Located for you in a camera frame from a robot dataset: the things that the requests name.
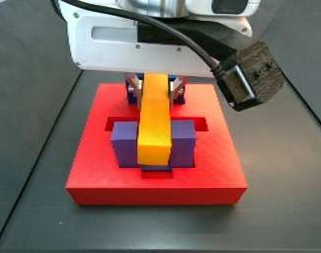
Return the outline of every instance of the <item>rectangular block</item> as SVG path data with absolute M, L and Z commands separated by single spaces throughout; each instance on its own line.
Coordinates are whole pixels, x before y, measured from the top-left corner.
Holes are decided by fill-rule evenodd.
M 203 128 L 196 121 L 196 167 L 173 169 L 173 172 L 144 172 L 120 168 L 106 126 L 110 117 L 134 119 L 140 111 L 136 105 L 126 103 L 125 85 L 100 86 L 66 183 L 78 205 L 229 205 L 239 202 L 248 182 L 213 85 L 187 85 L 185 96 L 187 104 L 173 107 L 172 118 L 204 119 Z
M 137 133 L 137 122 L 114 123 L 112 143 L 121 168 L 140 167 L 137 159 Z
M 138 136 L 138 162 L 168 165 L 172 149 L 168 76 L 146 74 Z
M 196 129 L 195 121 L 172 121 L 172 152 L 169 166 L 192 168 L 195 164 Z
M 142 170 L 145 172 L 171 172 L 172 167 L 167 166 L 156 166 L 156 165 L 142 165 Z

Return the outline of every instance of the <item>red base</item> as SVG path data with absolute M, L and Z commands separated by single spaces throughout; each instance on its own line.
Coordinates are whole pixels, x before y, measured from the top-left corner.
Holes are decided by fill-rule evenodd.
M 195 119 L 195 168 L 142 172 L 120 168 L 110 142 L 117 121 L 137 121 L 125 85 L 98 88 L 66 188 L 78 205 L 228 205 L 248 189 L 233 140 L 212 85 L 188 85 L 187 105 L 172 118 Z

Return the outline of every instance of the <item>orange block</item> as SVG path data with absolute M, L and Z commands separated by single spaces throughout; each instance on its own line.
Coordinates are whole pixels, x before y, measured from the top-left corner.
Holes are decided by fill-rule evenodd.
M 168 165 L 171 156 L 168 76 L 146 74 L 138 135 L 138 162 Z

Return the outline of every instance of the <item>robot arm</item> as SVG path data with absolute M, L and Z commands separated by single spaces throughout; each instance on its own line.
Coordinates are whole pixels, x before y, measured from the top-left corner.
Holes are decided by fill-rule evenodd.
M 281 88 L 283 75 L 265 43 L 247 36 L 252 29 L 245 17 L 260 1 L 223 5 L 228 1 L 58 0 L 76 64 L 129 73 L 215 75 L 237 111 L 265 103 Z M 168 2 L 176 3 L 171 11 Z M 148 15 L 161 18 L 157 29 Z

